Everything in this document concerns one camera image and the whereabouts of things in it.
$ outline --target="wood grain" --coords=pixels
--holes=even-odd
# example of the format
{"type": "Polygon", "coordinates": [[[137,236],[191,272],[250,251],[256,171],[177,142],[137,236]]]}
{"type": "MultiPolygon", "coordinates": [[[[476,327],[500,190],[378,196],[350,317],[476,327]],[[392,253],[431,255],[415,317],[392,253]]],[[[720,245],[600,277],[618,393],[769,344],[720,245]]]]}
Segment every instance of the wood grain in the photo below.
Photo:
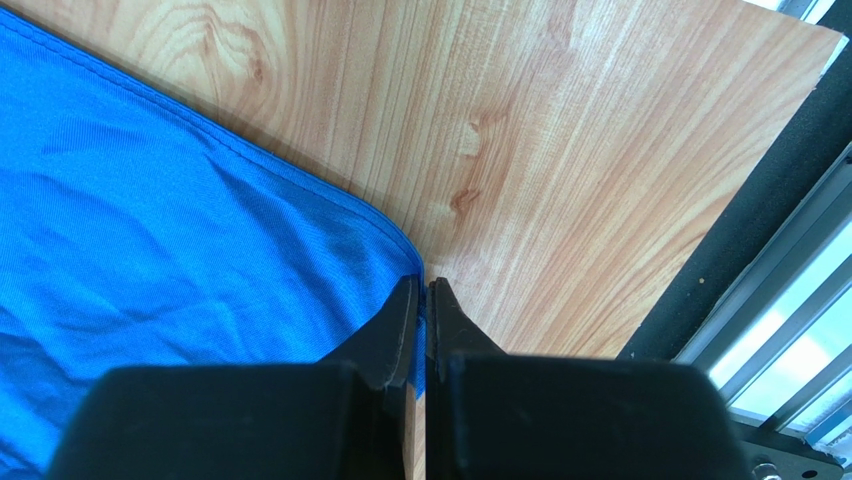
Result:
{"type": "Polygon", "coordinates": [[[738,0],[0,2],[378,207],[504,348],[578,356],[618,353],[840,38],[738,0]]]}

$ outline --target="wooden surface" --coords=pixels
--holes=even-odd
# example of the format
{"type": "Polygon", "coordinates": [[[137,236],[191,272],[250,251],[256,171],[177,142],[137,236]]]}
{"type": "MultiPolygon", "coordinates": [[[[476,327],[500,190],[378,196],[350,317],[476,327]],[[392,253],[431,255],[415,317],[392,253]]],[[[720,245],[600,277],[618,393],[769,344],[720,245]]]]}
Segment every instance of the wooden surface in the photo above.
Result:
{"type": "Polygon", "coordinates": [[[840,38],[738,0],[0,3],[378,207],[504,348],[581,356],[618,353],[840,38]]]}

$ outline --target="black strip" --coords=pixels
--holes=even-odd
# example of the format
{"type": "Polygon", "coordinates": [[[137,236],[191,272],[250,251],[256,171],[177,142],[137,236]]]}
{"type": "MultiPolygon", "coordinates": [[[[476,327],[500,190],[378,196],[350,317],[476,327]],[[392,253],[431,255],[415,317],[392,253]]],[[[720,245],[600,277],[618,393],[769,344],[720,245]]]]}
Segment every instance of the black strip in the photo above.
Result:
{"type": "MultiPolygon", "coordinates": [[[[819,25],[852,37],[852,0],[819,25]]],[[[671,360],[852,140],[852,49],[840,54],[619,354],[671,360]]]]}

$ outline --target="blue fabric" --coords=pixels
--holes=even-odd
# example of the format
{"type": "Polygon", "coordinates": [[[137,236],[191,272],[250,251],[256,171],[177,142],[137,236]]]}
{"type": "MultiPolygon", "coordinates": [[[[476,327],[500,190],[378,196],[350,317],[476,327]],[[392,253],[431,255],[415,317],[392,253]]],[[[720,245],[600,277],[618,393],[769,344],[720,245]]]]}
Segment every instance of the blue fabric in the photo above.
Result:
{"type": "Polygon", "coordinates": [[[316,361],[422,273],[366,203],[0,10],[0,478],[110,368],[316,361]]]}

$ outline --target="blue cloth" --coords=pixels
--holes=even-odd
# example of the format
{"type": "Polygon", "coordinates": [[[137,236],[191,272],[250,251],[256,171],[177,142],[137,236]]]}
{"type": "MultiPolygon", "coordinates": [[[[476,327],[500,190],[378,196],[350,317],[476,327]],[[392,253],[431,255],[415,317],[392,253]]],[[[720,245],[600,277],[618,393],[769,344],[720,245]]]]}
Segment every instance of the blue cloth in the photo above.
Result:
{"type": "Polygon", "coordinates": [[[0,478],[110,368],[316,361],[422,273],[366,203],[0,9],[0,478]]]}

